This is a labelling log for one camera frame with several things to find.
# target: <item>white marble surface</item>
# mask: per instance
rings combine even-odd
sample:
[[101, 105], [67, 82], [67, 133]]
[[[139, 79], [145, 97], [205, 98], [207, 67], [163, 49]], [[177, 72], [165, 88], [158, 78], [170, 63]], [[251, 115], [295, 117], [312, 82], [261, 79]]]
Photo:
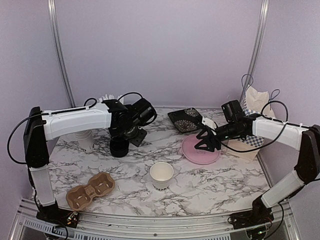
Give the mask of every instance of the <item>white marble surface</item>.
[[[126, 157], [109, 152], [108, 130], [94, 130], [98, 149], [84, 153], [72, 135], [57, 142], [49, 171], [59, 206], [68, 207], [66, 194], [85, 185], [99, 172], [110, 173], [116, 187], [111, 194], [97, 197], [87, 212], [126, 216], [195, 216], [238, 211], [269, 189], [257, 159], [248, 161], [225, 153], [209, 165], [197, 165], [179, 154], [186, 134], [180, 134], [167, 113], [176, 109], [158, 108], [158, 118], [145, 127], [148, 132], [140, 147], [130, 145]], [[199, 110], [220, 126], [225, 123], [219, 110]], [[158, 192], [152, 186], [150, 167], [165, 161], [174, 168], [169, 189]]]

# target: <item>white paper bag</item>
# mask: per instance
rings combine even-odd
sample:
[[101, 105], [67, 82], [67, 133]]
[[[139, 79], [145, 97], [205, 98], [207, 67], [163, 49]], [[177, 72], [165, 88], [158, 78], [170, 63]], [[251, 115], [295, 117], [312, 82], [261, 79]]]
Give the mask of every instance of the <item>white paper bag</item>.
[[[259, 92], [256, 89], [254, 89], [252, 86], [249, 86], [245, 92], [245, 97], [240, 102], [240, 105], [245, 115], [261, 114], [262, 108], [268, 103], [268, 101], [269, 101], [269, 93], [267, 91]], [[263, 114], [267, 115], [268, 117], [275, 118], [275, 113], [270, 106], [267, 106], [264, 109]], [[245, 150], [258, 148], [262, 146], [264, 142], [265, 142], [265, 139], [263, 137], [247, 136], [245, 140], [242, 140], [242, 139], [229, 140], [228, 147], [231, 147], [239, 151], [245, 151]], [[241, 157], [243, 159], [253, 160], [255, 156], [258, 154], [259, 150], [240, 153], [240, 152], [235, 152], [233, 150], [227, 149], [226, 152], [234, 156]]]

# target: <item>blue and white checkered pattern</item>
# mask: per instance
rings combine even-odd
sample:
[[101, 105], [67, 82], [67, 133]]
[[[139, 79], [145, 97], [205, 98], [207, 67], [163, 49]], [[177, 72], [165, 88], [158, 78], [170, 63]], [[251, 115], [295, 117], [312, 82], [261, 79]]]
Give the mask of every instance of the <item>blue and white checkered pattern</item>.
[[[260, 114], [260, 112], [258, 112], [258, 111], [254, 111], [254, 110], [247, 108], [246, 97], [244, 97], [242, 99], [242, 101], [240, 102], [240, 105], [241, 105], [245, 115]], [[238, 139], [238, 141], [245, 143], [245, 144], [248, 144], [252, 147], [258, 148], [264, 144], [265, 139], [263, 137], [259, 137], [259, 136], [247, 136], [245, 140]]]

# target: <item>white wall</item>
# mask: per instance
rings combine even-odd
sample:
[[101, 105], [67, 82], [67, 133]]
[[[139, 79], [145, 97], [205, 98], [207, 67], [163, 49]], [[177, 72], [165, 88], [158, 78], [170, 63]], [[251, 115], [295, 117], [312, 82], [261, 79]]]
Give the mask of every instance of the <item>white wall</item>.
[[[254, 74], [259, 90], [279, 88], [289, 121], [320, 125], [320, 1], [272, 0], [262, 50]], [[284, 109], [276, 114], [284, 117]], [[298, 153], [283, 145], [261, 150], [276, 183], [297, 164]], [[302, 240], [319, 239], [320, 182], [310, 183], [291, 199]]]
[[[26, 167], [7, 155], [8, 136], [34, 106], [68, 107], [46, 1], [0, 1], [0, 53], [0, 233], [5, 240], [21, 198], [31, 193]], [[23, 130], [18, 129], [11, 142], [18, 161], [24, 161]]]
[[56, 1], [76, 104], [131, 91], [156, 106], [220, 107], [239, 98], [261, 3]]

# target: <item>stack of cups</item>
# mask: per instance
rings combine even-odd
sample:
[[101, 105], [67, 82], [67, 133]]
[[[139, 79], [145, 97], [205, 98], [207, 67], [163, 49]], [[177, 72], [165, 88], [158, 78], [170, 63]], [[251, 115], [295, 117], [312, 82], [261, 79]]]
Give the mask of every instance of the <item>stack of cups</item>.
[[153, 187], [162, 192], [169, 187], [174, 168], [166, 162], [157, 162], [150, 168]]
[[91, 130], [78, 131], [74, 133], [75, 138], [78, 140], [80, 148], [86, 153], [92, 153], [94, 150], [94, 139]]

